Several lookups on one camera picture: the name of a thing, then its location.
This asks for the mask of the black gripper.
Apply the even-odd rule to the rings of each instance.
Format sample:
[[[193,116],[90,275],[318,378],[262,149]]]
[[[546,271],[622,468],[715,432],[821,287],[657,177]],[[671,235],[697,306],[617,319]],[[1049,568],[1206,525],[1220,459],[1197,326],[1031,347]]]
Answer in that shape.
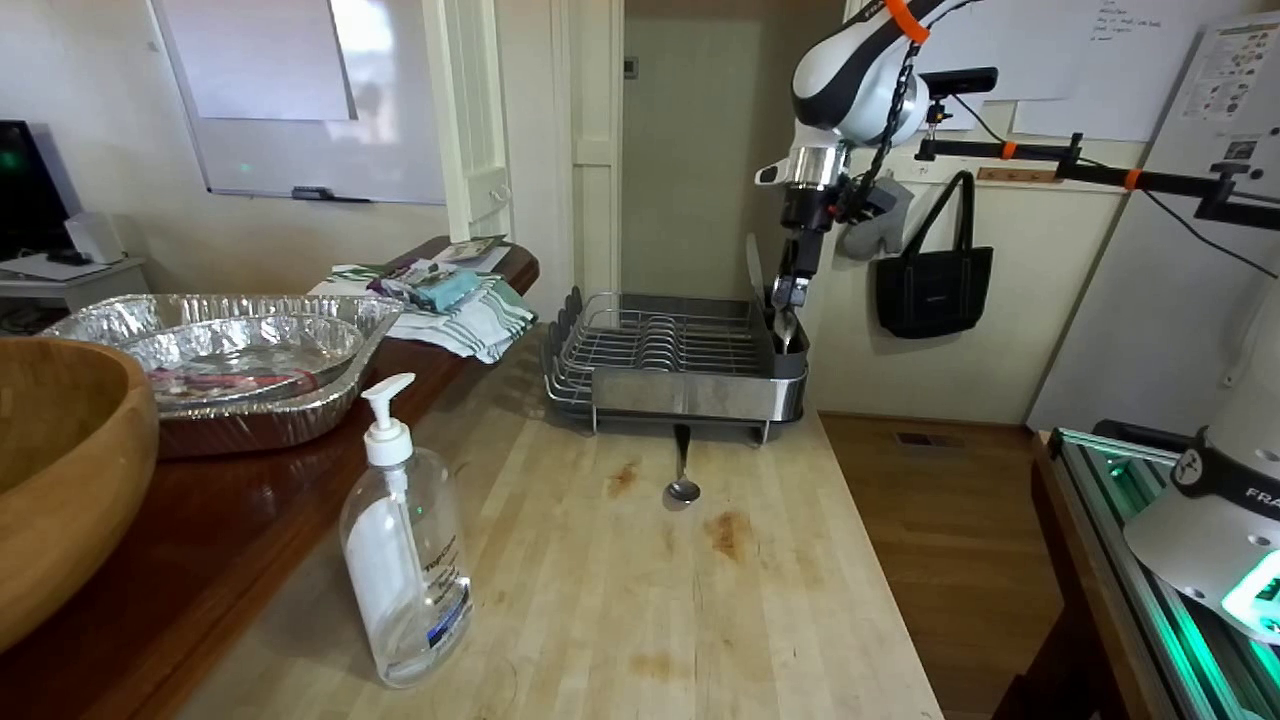
[[[850,185],[785,191],[781,225],[787,229],[787,243],[781,256],[781,271],[794,280],[794,287],[785,287],[785,275],[774,275],[769,285],[769,315],[774,315],[769,326],[774,326],[774,340],[785,343],[785,352],[797,347],[799,309],[821,270],[826,235],[846,220],[850,220]]]

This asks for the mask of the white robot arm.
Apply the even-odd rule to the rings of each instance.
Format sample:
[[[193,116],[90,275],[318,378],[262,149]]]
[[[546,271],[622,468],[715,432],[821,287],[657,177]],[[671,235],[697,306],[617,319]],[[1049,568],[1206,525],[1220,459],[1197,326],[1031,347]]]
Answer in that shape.
[[[794,143],[752,177],[755,187],[785,191],[787,243],[765,287],[781,352],[799,347],[826,235],[860,216],[888,151],[924,127],[934,93],[918,56],[965,5],[974,0],[863,0],[794,69]]]

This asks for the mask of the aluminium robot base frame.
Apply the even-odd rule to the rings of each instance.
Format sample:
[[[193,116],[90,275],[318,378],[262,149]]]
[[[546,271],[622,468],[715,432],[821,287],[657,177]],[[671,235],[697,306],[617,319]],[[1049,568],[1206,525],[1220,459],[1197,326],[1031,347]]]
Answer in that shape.
[[[1280,720],[1280,525],[1206,488],[1206,458],[1058,429],[1046,500],[1095,634],[1176,720]]]

